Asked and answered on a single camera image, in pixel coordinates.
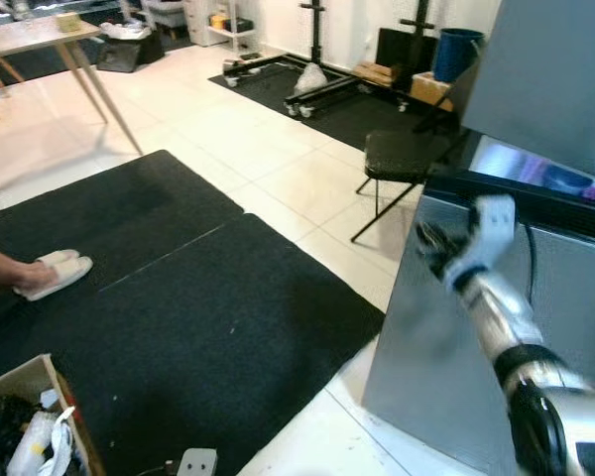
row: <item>white slipper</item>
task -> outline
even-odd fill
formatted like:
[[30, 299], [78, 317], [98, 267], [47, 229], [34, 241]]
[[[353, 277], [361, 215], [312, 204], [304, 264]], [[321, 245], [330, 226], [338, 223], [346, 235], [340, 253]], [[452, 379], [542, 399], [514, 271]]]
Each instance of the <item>white slipper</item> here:
[[[53, 251], [48, 255], [36, 258], [36, 261], [44, 263], [44, 266], [46, 266], [47, 268], [51, 268], [53, 265], [58, 265], [59, 263], [63, 263], [64, 261], [72, 260], [75, 258], [79, 258], [79, 252], [77, 250], [59, 250]], [[13, 292], [16, 295], [22, 294], [20, 290], [18, 290], [17, 288], [14, 288]]]
[[18, 290], [18, 294], [27, 300], [38, 300], [45, 298], [59, 290], [63, 290], [67, 286], [72, 285], [75, 281], [83, 278], [92, 268], [92, 260], [87, 256], [62, 261], [51, 266], [58, 275], [58, 281], [50, 288], [44, 288], [37, 292], [26, 292]]

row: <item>white tile floor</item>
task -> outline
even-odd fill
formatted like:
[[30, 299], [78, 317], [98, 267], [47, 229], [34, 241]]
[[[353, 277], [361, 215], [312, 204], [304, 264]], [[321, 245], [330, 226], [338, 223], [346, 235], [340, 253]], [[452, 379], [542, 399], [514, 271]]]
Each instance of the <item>white tile floor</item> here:
[[[418, 194], [351, 245], [374, 196], [363, 154], [217, 86], [228, 53], [191, 47], [133, 74], [100, 72], [145, 153], [167, 149], [386, 310]], [[0, 95], [0, 209], [137, 158], [67, 72]], [[394, 196], [400, 185], [383, 187]], [[360, 406], [371, 343], [242, 476], [473, 474]]]

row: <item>black chair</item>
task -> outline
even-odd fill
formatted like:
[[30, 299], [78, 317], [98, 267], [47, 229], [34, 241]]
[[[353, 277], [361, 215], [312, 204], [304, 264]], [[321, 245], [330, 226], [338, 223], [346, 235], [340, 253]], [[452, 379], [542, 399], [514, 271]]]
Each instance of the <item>black chair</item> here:
[[[417, 185], [425, 183], [434, 163], [447, 163], [449, 155], [465, 143], [467, 131], [460, 132], [460, 119], [469, 99], [478, 64], [463, 72], [443, 96], [434, 104], [431, 111], [412, 129], [401, 131], [374, 131], [366, 138], [365, 173], [368, 177], [356, 192], [375, 181], [375, 217], [370, 220], [351, 239], [354, 243], [368, 228], [388, 213], [402, 198]], [[447, 119], [456, 118], [455, 134], [438, 134], [438, 128], [444, 122], [441, 104], [449, 99], [453, 112]], [[409, 183], [408, 186], [388, 206], [379, 211], [379, 180]]]

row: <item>black cable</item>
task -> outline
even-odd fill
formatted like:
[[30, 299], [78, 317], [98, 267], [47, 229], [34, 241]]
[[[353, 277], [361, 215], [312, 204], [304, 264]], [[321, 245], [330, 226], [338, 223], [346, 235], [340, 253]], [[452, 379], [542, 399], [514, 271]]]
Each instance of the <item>black cable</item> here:
[[536, 253], [536, 238], [534, 237], [534, 231], [532, 230], [532, 226], [528, 223], [523, 223], [525, 227], [525, 233], [527, 233], [527, 240], [529, 241], [529, 261], [530, 261], [530, 269], [529, 269], [529, 284], [527, 286], [527, 300], [531, 307], [534, 306], [534, 287], [537, 273], [537, 253]]
[[137, 474], [137, 476], [146, 476], [148, 474], [155, 474], [158, 471], [165, 471], [165, 470], [166, 470], [166, 467], [165, 466], [159, 466], [159, 467], [156, 467], [156, 468], [147, 469], [146, 471]]

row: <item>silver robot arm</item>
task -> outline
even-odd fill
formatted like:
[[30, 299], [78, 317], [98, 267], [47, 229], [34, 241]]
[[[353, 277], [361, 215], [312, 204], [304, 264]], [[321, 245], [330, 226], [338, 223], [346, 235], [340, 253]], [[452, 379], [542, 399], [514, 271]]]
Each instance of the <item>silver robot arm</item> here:
[[510, 196], [479, 197], [470, 236], [450, 239], [421, 224], [430, 268], [459, 294], [507, 399], [516, 458], [538, 475], [595, 475], [595, 388], [546, 347], [533, 309], [496, 260], [514, 240]]

